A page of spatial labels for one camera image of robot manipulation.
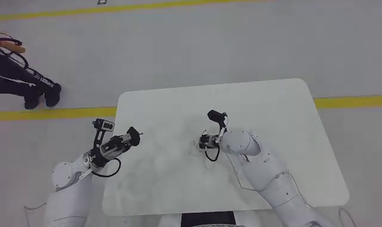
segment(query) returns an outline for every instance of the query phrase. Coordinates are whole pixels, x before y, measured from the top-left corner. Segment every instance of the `yellow line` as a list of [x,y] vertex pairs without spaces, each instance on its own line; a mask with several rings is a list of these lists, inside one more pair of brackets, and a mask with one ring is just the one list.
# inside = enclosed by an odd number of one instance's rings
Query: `yellow line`
[[380,108],[382,96],[322,97],[315,99],[317,109],[324,108]]
[[0,112],[0,121],[71,119],[115,116],[117,108],[70,108],[38,111]]
[[[314,99],[317,109],[382,108],[382,96],[323,97]],[[0,121],[71,119],[115,116],[117,108],[70,108],[0,112]]]
[[114,7],[94,7],[94,8],[81,8],[75,10],[59,10],[59,11],[42,11],[35,13],[20,13],[20,14],[1,14],[1,20],[21,20],[21,19],[34,19],[40,17],[56,17],[56,16],[74,16],[78,14],[95,14],[95,13],[111,13],[121,11],[135,11],[135,10],[150,10],[160,8],[182,7],[190,5],[206,5],[218,4],[229,2],[254,2],[254,1],[267,1],[267,0],[182,0],[160,2],[152,4],[132,4],[120,5]]

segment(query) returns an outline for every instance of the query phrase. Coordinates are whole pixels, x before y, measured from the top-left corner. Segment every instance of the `shoe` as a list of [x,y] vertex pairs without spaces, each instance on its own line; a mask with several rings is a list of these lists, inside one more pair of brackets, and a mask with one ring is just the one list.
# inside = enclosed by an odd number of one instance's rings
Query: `shoe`
[[60,101],[61,85],[54,84],[53,88],[45,92],[45,101],[49,108],[54,107]]
[[30,88],[30,93],[24,96],[24,108],[27,110],[31,110],[37,108],[40,104],[40,96],[42,92],[38,91],[36,86],[32,86]]

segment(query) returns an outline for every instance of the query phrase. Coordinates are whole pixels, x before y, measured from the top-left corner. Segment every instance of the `white table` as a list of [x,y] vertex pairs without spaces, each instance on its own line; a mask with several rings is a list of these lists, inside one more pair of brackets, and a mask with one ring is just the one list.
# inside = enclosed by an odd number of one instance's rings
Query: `white table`
[[[119,173],[106,179],[109,216],[270,208],[239,187],[224,154],[213,164],[193,141],[218,125],[211,109],[227,112],[229,129],[252,130],[279,155],[313,206],[343,205],[349,192],[306,83],[285,79],[132,91],[118,101],[115,135],[134,126],[139,146],[121,155]],[[108,166],[108,174],[117,168]],[[246,178],[239,174],[246,187]]]

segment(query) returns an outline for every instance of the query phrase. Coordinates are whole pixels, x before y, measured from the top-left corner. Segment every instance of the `wire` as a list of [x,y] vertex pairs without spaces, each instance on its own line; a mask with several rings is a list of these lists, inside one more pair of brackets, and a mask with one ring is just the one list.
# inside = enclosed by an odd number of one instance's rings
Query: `wire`
[[46,205],[46,204],[47,204],[47,203],[45,202],[45,203],[43,203],[42,205],[37,206],[37,207],[33,207],[33,208],[26,207],[26,206],[24,205],[24,213],[25,213],[25,219],[26,219],[26,225],[27,225],[27,227],[30,227],[30,223],[29,223],[29,218],[28,218],[27,210],[37,210],[38,208],[41,208],[41,207],[43,207],[43,206]]
[[220,154],[220,147],[217,146],[217,154],[216,154],[216,157],[215,159],[211,159],[208,154],[207,154],[207,148],[204,149],[204,153],[205,153],[205,156],[207,157],[207,159],[209,159],[210,161],[212,162],[216,162],[217,161],[217,158],[219,157],[219,154]]
[[349,217],[349,219],[352,221],[352,224],[354,227],[357,227],[357,225],[355,224],[353,218],[351,217],[350,213],[345,209],[345,207],[341,206],[341,208],[338,210],[338,218],[340,220],[340,223],[342,225],[342,227],[345,227],[344,223],[343,223],[343,218],[342,218],[342,215],[341,215],[341,212],[345,212],[345,214],[347,214],[347,216]]
[[102,174],[98,174],[98,173],[96,173],[96,172],[94,172],[94,171],[92,171],[92,174],[95,175],[95,176],[98,176],[98,177],[103,177],[103,178],[108,178],[108,177],[112,177],[112,176],[114,176],[116,173],[119,172],[119,169],[121,169],[121,164],[122,164],[122,163],[121,163],[121,160],[118,159],[117,157],[114,158],[114,159],[118,161],[119,165],[118,165],[118,169],[117,169],[113,174],[110,174],[110,175],[105,176],[105,175],[102,175]]

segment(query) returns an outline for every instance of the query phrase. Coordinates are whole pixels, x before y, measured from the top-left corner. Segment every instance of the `white floor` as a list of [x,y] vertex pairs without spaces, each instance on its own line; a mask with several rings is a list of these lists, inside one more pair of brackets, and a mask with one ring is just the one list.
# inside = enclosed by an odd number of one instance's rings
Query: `white floor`
[[[111,5],[172,0],[109,0]],[[97,0],[0,0],[1,14],[93,7]],[[277,0],[0,22],[30,64],[62,84],[58,108],[116,106],[125,91],[301,78],[315,97],[382,94],[380,0]],[[22,110],[1,95],[0,111]],[[350,191],[358,226],[382,222],[381,109],[319,111]],[[26,226],[23,205],[53,191],[50,173],[92,147],[93,119],[0,122],[0,219]],[[95,179],[87,226],[155,226],[108,218]],[[338,224],[337,208],[321,210]],[[44,209],[30,212],[42,226]],[[265,226],[280,226],[259,211]]]
[[[358,226],[379,226],[382,110],[323,109],[319,113],[350,192],[346,208]],[[4,226],[26,226],[23,205],[33,207],[46,202],[48,194],[54,191],[50,180],[54,166],[74,160],[92,147],[95,131],[91,121],[84,118],[1,123],[0,219]],[[156,226],[157,216],[107,217],[101,210],[103,180],[94,178],[94,185],[94,206],[87,226]],[[321,207],[320,211],[338,224],[338,208]],[[43,213],[43,208],[29,212],[31,227],[42,226]],[[257,213],[264,226],[281,226],[271,210]]]

